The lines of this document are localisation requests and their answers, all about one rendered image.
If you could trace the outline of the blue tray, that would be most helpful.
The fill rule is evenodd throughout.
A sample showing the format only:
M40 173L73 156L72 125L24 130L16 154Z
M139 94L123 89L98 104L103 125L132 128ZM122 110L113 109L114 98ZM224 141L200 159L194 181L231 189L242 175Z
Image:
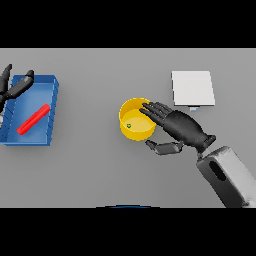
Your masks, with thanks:
M6 146L49 146L52 140L59 83L55 75L35 75L34 84L17 99L6 102L0 127L0 144ZM17 128L44 104L50 111L24 135Z

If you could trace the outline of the pale square measuring scale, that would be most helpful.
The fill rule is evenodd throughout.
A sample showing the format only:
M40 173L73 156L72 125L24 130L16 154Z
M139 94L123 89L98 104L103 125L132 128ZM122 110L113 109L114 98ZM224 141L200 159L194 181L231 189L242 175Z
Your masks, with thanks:
M171 79L175 106L196 111L199 107L215 105L209 71L172 71Z

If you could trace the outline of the yellow bowl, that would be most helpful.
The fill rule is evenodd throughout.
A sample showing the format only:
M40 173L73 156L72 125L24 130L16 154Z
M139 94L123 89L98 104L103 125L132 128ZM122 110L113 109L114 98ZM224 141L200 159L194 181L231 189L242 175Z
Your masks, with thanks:
M146 98L131 98L125 101L119 110L120 130L126 138L133 141L146 140L155 131L156 124L139 111L143 103L149 103L149 100ZM130 129L126 126L128 123L131 124Z

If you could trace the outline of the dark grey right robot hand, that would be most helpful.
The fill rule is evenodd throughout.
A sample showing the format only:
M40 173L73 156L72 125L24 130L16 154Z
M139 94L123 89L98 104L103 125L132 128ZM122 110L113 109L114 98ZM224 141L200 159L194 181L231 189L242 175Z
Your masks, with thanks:
M192 117L163 103L143 103L139 111L175 139L163 144L147 140L145 144L158 155L181 153L183 146L193 147L202 154L216 140L215 135L206 134Z

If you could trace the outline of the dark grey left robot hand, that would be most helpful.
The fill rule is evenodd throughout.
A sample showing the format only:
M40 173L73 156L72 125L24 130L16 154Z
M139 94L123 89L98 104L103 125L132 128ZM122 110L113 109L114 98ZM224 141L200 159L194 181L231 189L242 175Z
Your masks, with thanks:
M12 65L8 64L0 75L0 113L8 100L18 98L34 83L34 71L29 70L14 86L8 87L11 69Z

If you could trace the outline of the red beaker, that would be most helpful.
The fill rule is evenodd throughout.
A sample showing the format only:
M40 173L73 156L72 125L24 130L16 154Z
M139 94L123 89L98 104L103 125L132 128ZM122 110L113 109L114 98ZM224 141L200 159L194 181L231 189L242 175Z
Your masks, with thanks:
M50 105L42 105L36 112L34 112L27 120L25 120L17 129L16 132L22 136L26 134L33 126L35 126L42 118L44 118L50 111Z

